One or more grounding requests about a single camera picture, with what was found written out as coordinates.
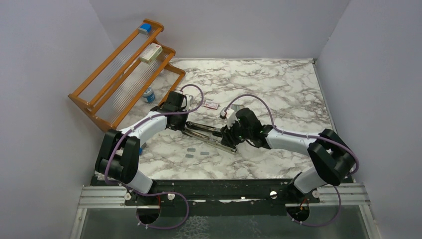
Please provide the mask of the black stapler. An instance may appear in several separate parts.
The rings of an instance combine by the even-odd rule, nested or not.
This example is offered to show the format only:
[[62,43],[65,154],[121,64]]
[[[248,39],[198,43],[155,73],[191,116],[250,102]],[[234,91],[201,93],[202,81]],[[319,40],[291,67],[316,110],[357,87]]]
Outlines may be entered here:
[[193,130],[208,132],[217,137],[222,137],[221,129],[213,127],[213,126],[204,125],[204,124],[200,124],[200,123],[196,123],[192,121],[187,121],[186,127]]

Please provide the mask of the red white staple box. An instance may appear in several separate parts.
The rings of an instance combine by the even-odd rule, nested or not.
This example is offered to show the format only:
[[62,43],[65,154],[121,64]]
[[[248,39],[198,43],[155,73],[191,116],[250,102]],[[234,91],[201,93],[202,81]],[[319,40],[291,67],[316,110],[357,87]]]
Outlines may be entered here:
[[209,101],[206,100],[203,104],[204,107],[209,108],[209,109],[214,109],[217,110],[219,107],[219,103],[213,102],[213,101]]

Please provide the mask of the silver staple strip tray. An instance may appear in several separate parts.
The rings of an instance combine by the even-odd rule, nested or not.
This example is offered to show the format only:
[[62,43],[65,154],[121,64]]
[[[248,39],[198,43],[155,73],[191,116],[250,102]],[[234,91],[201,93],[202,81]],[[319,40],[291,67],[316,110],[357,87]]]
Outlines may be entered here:
[[239,111],[239,110],[241,110],[241,109],[243,109],[243,108],[245,108],[245,106],[244,106],[244,105],[238,105],[238,104],[232,104],[232,105],[231,105],[231,109],[233,109],[235,112],[236,112],[236,111]]

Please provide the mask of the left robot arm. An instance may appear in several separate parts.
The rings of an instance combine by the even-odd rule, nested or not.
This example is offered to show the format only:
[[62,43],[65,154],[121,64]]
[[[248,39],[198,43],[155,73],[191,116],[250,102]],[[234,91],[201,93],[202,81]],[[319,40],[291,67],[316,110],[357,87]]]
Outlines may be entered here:
[[193,96],[180,91],[171,91],[165,102],[153,107],[137,123],[122,130],[110,129],[103,138],[95,163],[95,170],[138,191],[137,197],[144,204],[156,200],[153,180],[139,169],[140,149],[157,133],[171,129],[183,130],[191,109]]

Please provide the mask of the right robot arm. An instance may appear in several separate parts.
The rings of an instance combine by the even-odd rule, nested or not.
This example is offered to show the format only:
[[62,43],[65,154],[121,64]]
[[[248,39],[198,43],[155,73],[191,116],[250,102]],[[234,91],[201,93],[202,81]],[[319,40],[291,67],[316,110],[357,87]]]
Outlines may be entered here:
[[282,149],[310,157],[313,166],[289,183],[287,196],[292,202],[300,202],[317,187],[340,185],[352,167],[358,165],[351,150],[331,129],[317,135],[282,131],[262,124],[249,108],[223,109],[220,117],[226,120],[221,129],[221,143],[225,146],[235,148],[242,142],[249,142],[257,148]]

